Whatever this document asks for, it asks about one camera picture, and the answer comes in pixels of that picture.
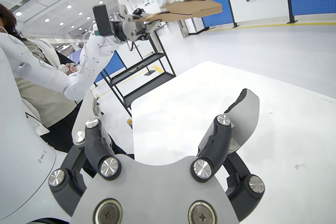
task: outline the screw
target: screw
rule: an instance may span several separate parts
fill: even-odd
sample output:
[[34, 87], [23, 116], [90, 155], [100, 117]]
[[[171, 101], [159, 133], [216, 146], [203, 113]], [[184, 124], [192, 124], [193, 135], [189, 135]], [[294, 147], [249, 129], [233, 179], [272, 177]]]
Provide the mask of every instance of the screw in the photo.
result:
[[229, 126], [231, 124], [231, 120], [225, 114], [220, 114], [217, 116], [217, 121], [223, 126]]
[[119, 224], [122, 219], [122, 208], [116, 200], [105, 200], [96, 209], [94, 219], [95, 224]]
[[58, 186], [64, 181], [65, 173], [62, 169], [55, 170], [49, 177], [49, 185]]
[[249, 178], [249, 186], [255, 193], [263, 193], [265, 190], [264, 182], [257, 176]]
[[99, 120], [97, 118], [90, 118], [88, 121], [85, 122], [85, 126], [87, 128], [94, 128], [98, 125]]
[[197, 201], [193, 203], [188, 213], [190, 224], [215, 224], [216, 214], [213, 208], [203, 202]]
[[101, 165], [101, 174], [104, 177], [111, 177], [113, 176], [119, 167], [119, 163], [116, 158], [109, 157], [105, 159]]
[[198, 159], [193, 164], [193, 170], [195, 174], [201, 179], [207, 179], [211, 176], [210, 165], [203, 159]]
[[76, 143], [83, 143], [85, 141], [85, 132], [84, 131], [79, 131], [76, 133], [73, 139], [74, 142]]

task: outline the woman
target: woman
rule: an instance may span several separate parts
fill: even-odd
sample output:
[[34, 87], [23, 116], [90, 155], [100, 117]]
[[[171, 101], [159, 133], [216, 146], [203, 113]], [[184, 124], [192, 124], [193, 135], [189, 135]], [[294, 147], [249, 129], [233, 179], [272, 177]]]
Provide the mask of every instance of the woman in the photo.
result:
[[[4, 27], [8, 34], [21, 40], [36, 58], [55, 68], [65, 64], [69, 68], [67, 75], [72, 73], [73, 69], [71, 70], [69, 65], [69, 63], [72, 63], [70, 59], [55, 51], [50, 44], [42, 40], [29, 41], [22, 38], [21, 33], [15, 29], [16, 24], [16, 18], [11, 11], [0, 4], [0, 26]], [[25, 79], [17, 78], [15, 81], [21, 97], [38, 111], [41, 122], [50, 131], [41, 135], [41, 138], [56, 150], [68, 153], [73, 146], [71, 132], [82, 101], [71, 101], [63, 93], [42, 87]], [[115, 154], [126, 154], [113, 140], [112, 149]], [[85, 163], [83, 169], [91, 177], [96, 174], [88, 162]]]

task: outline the cardboard box flap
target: cardboard box flap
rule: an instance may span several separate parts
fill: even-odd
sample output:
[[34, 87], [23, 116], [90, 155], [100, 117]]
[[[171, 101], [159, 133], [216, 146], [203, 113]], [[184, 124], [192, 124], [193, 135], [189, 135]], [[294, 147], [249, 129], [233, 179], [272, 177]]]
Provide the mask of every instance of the cardboard box flap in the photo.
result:
[[164, 22], [175, 22], [190, 18], [200, 18], [223, 12], [222, 4], [212, 0], [185, 0], [169, 3], [163, 8], [168, 11], [146, 15], [135, 21], [151, 22], [161, 20]]
[[171, 13], [193, 14], [197, 11], [221, 7], [222, 5], [212, 0], [185, 0], [168, 3], [163, 8]]

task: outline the beige jacket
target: beige jacket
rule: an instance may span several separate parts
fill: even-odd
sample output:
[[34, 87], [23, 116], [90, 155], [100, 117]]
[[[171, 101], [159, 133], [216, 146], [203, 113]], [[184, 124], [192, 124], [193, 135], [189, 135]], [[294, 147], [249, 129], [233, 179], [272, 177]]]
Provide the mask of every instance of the beige jacket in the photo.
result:
[[[53, 67], [59, 67], [60, 60], [52, 45], [39, 39], [27, 40], [23, 43], [38, 59], [47, 59]], [[25, 79], [16, 78], [15, 81], [21, 97], [37, 110], [41, 122], [46, 127], [66, 117], [77, 105], [76, 102], [67, 99], [63, 93], [44, 88]]]

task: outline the black metal shelf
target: black metal shelf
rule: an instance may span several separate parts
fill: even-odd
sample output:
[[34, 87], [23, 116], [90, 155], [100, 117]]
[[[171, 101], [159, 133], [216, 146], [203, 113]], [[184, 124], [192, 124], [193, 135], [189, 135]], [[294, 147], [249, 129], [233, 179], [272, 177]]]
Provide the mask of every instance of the black metal shelf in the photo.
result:
[[116, 84], [118, 84], [118, 83], [122, 82], [123, 80], [129, 78], [130, 76], [132, 76], [136, 72], [140, 71], [141, 69], [144, 69], [145, 67], [149, 66], [150, 64], [152, 64], [153, 62], [159, 60], [160, 58], [162, 58], [164, 56], [165, 56], [164, 53], [155, 53], [155, 54], [150, 55], [149, 57], [145, 58], [144, 60], [142, 60], [142, 61], [134, 64], [130, 68], [127, 68], [126, 70], [122, 71], [118, 75], [115, 75], [115, 76], [111, 77], [110, 78], [110, 84], [112, 86], [115, 86]]
[[[151, 34], [152, 34], [152, 36], [154, 36], [154, 39], [156, 40], [156, 41], [154, 41], [152, 37], [149, 39], [150, 43], [151, 43], [151, 46], [154, 49], [154, 53], [152, 55], [143, 59], [142, 55], [140, 54], [139, 50], [137, 49], [137, 46], [135, 46], [138, 53], [139, 53], [139, 56], [142, 59], [141, 61], [134, 64], [130, 68], [127, 68], [126, 65], [122, 61], [126, 70], [122, 71], [121, 73], [119, 73], [119, 74], [117, 74], [113, 77], [110, 77], [105, 69], [100, 73], [100, 75], [102, 75], [103, 79], [105, 80], [105, 82], [107, 83], [109, 88], [111, 88], [112, 92], [115, 94], [115, 96], [118, 98], [118, 100], [120, 101], [120, 103], [123, 105], [123, 107], [125, 108], [125, 110], [127, 111], [127, 113], [130, 116], [132, 116], [131, 111], [130, 111], [131, 110], [131, 105], [132, 105], [132, 102], [135, 99], [139, 98], [140, 96], [148, 93], [149, 91], [153, 90], [154, 88], [156, 88], [156, 87], [164, 84], [165, 82], [171, 80], [172, 78], [176, 77], [174, 69], [173, 69], [172, 65], [170, 64], [170, 61], [169, 61], [169, 59], [167, 57], [167, 54], [166, 54], [166, 51], [162, 46], [162, 43], [160, 41], [159, 36], [157, 35], [157, 32], [154, 31]], [[169, 67], [172, 71], [172, 74], [166, 71], [166, 69], [163, 66], [163, 63], [161, 61], [162, 58], [165, 58], [167, 60], [168, 65], [169, 65]], [[146, 73], [145, 75], [150, 76], [155, 70], [149, 70], [148, 66], [150, 64], [154, 63], [155, 61], [160, 62], [161, 66], [163, 68], [163, 73], [156, 76], [152, 80], [146, 82], [144, 85], [138, 87], [137, 89], [133, 90], [132, 92], [123, 96], [123, 94], [118, 89], [117, 85], [120, 82], [122, 82], [123, 80], [131, 77], [132, 75], [134, 75], [135, 73], [137, 73], [138, 71], [140, 71], [141, 69], [144, 69], [144, 68], [147, 68], [147, 71], [148, 71], [148, 73]]]
[[148, 81], [144, 85], [140, 86], [136, 90], [132, 91], [131, 93], [127, 94], [124, 97], [124, 102], [127, 108], [131, 107], [132, 102], [141, 97], [142, 95], [148, 93], [149, 91], [153, 90], [154, 88], [163, 85], [168, 80], [171, 80], [175, 76], [173, 74], [163, 72], [159, 76], [155, 77], [154, 79]]

